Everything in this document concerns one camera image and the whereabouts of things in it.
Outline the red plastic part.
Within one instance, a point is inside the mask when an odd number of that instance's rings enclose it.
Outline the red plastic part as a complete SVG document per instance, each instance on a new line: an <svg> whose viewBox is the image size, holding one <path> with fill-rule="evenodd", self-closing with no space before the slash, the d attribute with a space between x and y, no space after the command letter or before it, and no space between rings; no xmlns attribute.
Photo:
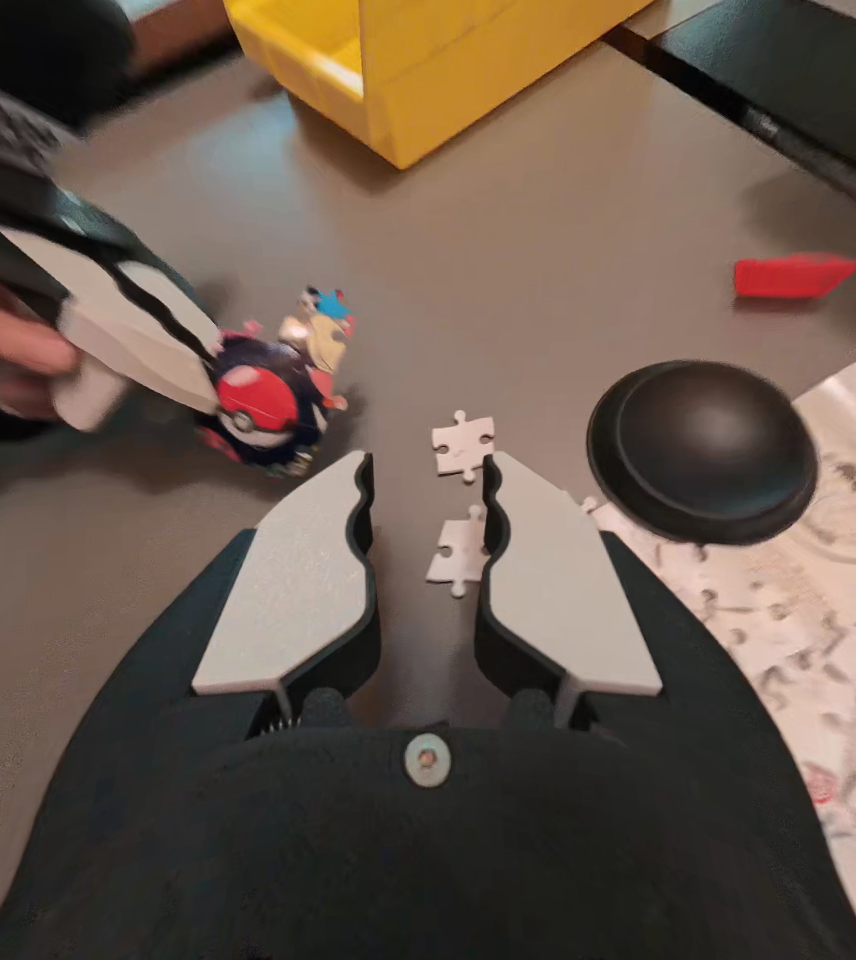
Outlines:
<svg viewBox="0 0 856 960"><path fill-rule="evenodd" d="M856 272L856 259L829 253L795 253L736 262L733 291L739 299L816 301Z"/></svg>

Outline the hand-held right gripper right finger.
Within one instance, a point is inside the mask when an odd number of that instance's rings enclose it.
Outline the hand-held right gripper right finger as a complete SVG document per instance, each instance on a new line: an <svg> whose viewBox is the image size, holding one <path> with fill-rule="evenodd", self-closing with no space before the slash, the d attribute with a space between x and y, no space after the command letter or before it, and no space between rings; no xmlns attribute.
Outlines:
<svg viewBox="0 0 856 960"><path fill-rule="evenodd" d="M655 697L662 677L591 513L517 458L483 462L481 615L549 688Z"/></svg>

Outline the pile of white puzzle pieces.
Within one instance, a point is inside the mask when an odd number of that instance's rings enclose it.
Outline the pile of white puzzle pieces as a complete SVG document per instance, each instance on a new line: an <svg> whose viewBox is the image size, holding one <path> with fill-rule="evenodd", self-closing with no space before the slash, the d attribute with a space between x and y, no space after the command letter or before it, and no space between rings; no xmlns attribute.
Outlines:
<svg viewBox="0 0 856 960"><path fill-rule="evenodd" d="M756 547L664 540L613 506L615 533L707 627L791 751L856 912L856 563L792 535Z"/></svg>

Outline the white puzzle piece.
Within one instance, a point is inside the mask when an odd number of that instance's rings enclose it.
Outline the white puzzle piece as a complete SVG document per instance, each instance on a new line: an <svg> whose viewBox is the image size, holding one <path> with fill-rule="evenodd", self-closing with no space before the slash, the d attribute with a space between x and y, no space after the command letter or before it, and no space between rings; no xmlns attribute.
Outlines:
<svg viewBox="0 0 856 960"><path fill-rule="evenodd" d="M491 416L468 418L457 410L453 421L431 431L435 469L438 476L458 476L471 485L487 456L494 454L495 423Z"/></svg>
<svg viewBox="0 0 856 960"><path fill-rule="evenodd" d="M469 585L481 582L489 558L485 547L486 517L483 506L471 505L465 517L442 523L425 575L427 583L447 584L451 596L461 600Z"/></svg>

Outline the yellow plastic bin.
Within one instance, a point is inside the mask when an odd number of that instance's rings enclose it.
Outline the yellow plastic bin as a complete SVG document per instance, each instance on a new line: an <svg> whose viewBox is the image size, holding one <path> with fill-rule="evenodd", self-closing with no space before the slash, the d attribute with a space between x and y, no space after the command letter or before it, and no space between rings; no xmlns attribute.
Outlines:
<svg viewBox="0 0 856 960"><path fill-rule="evenodd" d="M226 1L242 52L405 170L648 1Z"/></svg>

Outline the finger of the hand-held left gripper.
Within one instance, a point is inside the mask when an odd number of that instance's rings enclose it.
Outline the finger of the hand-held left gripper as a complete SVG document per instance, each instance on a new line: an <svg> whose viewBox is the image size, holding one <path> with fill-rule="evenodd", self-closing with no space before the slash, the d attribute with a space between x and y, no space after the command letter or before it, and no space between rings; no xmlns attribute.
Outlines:
<svg viewBox="0 0 856 960"><path fill-rule="evenodd" d="M133 260L119 261L117 285L170 339L190 350L203 363L214 362L222 346L222 331L167 272Z"/></svg>
<svg viewBox="0 0 856 960"><path fill-rule="evenodd" d="M94 259L42 236L0 226L5 239L68 291L57 328L81 354L75 373L55 381L59 415L109 415L132 384L202 414L215 411L204 363L129 301L117 285L117 264Z"/></svg>

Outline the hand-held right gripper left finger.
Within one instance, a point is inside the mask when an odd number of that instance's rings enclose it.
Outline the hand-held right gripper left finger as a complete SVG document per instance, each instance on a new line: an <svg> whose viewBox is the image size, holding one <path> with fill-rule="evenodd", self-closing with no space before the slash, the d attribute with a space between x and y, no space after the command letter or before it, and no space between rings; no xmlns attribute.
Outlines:
<svg viewBox="0 0 856 960"><path fill-rule="evenodd" d="M374 457L354 450L280 499L254 529L192 679L196 695L294 685L374 634Z"/></svg>

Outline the colourful assembled puzzle section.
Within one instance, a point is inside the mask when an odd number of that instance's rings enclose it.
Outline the colourful assembled puzzle section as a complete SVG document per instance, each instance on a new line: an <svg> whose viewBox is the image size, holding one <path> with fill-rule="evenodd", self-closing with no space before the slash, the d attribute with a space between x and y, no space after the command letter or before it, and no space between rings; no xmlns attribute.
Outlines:
<svg viewBox="0 0 856 960"><path fill-rule="evenodd" d="M263 340L255 321L222 331L215 411L195 415L196 437L233 463L275 477L304 477L332 415L349 408L336 377L355 326L343 290L308 285L274 339Z"/></svg>

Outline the person's left hand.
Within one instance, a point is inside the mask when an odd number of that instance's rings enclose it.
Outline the person's left hand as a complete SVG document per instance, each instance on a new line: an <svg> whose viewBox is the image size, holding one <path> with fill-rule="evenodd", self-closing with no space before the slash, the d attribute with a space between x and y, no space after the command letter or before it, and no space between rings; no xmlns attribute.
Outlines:
<svg viewBox="0 0 856 960"><path fill-rule="evenodd" d="M44 321L29 316L21 301L0 285L0 410L43 423L60 416L53 386L73 374L81 355Z"/></svg>

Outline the black round stand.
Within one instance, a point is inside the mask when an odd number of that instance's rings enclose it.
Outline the black round stand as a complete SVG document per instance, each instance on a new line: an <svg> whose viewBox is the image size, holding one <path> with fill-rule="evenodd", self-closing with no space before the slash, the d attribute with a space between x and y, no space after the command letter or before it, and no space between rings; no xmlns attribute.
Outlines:
<svg viewBox="0 0 856 960"><path fill-rule="evenodd" d="M643 366L596 404L585 437L598 486L663 539L753 546L795 524L819 456L790 398L741 366L683 359Z"/></svg>

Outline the black desk pad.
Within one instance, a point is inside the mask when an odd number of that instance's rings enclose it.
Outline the black desk pad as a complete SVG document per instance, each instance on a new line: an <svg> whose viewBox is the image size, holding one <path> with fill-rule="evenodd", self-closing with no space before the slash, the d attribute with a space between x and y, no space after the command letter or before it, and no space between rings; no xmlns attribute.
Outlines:
<svg viewBox="0 0 856 960"><path fill-rule="evenodd" d="M856 202L856 6L654 2L609 47Z"/></svg>

